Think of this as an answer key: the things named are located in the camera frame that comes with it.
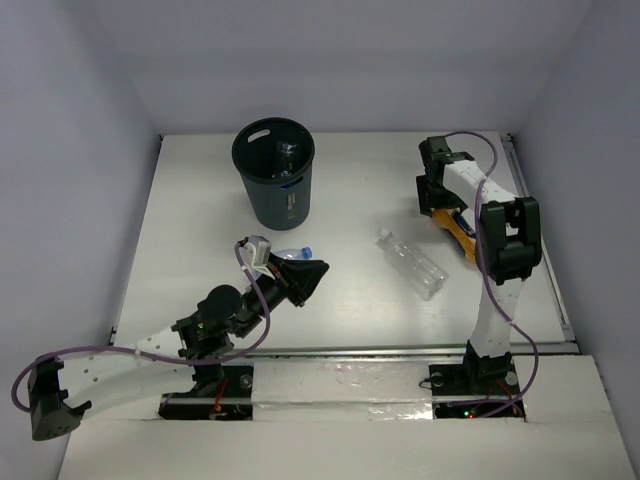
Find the orange juice bottle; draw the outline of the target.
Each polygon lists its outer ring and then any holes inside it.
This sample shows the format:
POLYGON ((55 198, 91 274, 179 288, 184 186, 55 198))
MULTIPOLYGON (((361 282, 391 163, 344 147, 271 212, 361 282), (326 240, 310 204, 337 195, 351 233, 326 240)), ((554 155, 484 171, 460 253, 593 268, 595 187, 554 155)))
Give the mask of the orange juice bottle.
POLYGON ((465 258, 476 264, 476 234, 458 209, 434 209, 433 221, 447 231, 464 253, 465 258))

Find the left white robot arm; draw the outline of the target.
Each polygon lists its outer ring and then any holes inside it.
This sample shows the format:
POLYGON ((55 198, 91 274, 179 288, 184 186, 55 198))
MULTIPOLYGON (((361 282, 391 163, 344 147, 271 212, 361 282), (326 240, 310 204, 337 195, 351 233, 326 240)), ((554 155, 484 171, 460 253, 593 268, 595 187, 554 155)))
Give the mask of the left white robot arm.
POLYGON ((271 326, 283 301, 303 306, 328 272, 322 260, 270 257, 245 291, 214 288, 191 315, 130 346, 74 347, 37 358, 27 380, 31 437, 48 441, 98 413, 163 393, 209 395, 224 378, 223 363, 258 325, 271 326))

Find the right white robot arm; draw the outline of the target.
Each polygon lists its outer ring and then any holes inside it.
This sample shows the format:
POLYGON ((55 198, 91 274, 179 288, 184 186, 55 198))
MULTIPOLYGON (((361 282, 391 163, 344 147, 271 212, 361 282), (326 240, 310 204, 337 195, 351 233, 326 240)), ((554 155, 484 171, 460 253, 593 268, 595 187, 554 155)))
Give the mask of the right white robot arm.
POLYGON ((444 136, 422 141, 419 152, 421 214, 448 231, 482 275, 478 317, 463 360, 436 375, 438 387, 482 394, 511 367, 517 301, 542 259, 539 204, 501 187, 469 153, 451 150, 444 136))

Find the clear ribbed unlabelled bottle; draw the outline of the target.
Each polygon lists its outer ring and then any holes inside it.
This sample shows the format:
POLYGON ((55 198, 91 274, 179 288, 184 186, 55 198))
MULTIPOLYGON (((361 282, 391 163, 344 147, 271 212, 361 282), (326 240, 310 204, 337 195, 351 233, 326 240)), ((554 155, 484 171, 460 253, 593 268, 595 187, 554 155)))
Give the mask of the clear ribbed unlabelled bottle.
POLYGON ((378 235, 377 244, 388 263, 423 300, 429 301, 443 288, 449 279, 448 273, 420 248, 386 228, 380 229, 378 235))

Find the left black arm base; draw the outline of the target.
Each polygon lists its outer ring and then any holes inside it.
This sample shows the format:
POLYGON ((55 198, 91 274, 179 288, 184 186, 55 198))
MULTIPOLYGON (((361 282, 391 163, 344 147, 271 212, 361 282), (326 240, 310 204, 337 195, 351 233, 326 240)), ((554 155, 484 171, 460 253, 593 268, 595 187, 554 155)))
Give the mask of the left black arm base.
POLYGON ((253 384, 253 364, 223 366, 221 380, 211 386, 164 394, 158 415, 176 421, 250 421, 253 384))

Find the small blue cap bottle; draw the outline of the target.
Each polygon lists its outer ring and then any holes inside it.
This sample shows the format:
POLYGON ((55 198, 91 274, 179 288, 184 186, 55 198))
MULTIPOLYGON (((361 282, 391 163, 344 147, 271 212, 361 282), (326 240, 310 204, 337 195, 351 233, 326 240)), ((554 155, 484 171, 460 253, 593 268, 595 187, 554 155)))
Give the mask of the small blue cap bottle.
POLYGON ((313 252, 310 247, 284 249, 272 252, 272 254, 285 260, 310 260, 313 257, 313 252))

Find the blue label clear bottle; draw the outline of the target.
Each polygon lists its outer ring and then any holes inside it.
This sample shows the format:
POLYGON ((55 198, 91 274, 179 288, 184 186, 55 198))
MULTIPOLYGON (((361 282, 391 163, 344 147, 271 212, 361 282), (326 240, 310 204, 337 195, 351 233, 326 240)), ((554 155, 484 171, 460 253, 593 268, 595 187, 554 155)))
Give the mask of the blue label clear bottle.
POLYGON ((272 164, 272 178, 282 179, 290 177, 296 170, 296 163, 300 156, 300 145, 286 141, 275 144, 272 164))

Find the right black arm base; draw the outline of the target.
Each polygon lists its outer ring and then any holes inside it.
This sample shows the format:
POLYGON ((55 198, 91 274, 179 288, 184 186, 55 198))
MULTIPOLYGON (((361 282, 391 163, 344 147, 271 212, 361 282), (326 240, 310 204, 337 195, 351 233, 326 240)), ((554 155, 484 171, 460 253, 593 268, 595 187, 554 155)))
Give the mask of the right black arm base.
POLYGON ((526 417, 518 376, 507 352, 480 357, 470 343, 460 363, 435 364, 419 382, 434 398, 436 419, 471 420, 480 417, 526 417))

